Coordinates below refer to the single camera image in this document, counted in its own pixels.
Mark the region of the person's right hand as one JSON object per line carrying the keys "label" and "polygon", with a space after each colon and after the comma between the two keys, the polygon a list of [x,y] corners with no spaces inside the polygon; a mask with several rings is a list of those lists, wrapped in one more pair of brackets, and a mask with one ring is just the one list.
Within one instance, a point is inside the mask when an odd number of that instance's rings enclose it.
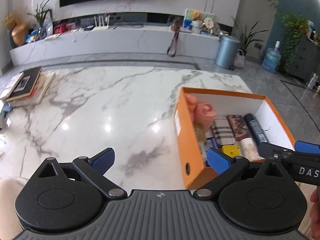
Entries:
{"label": "person's right hand", "polygon": [[312,207],[310,209],[310,219],[311,219],[311,237],[313,239],[319,240],[320,238],[320,224],[319,224],[319,194],[318,191],[313,191],[310,196],[310,202],[312,202]]}

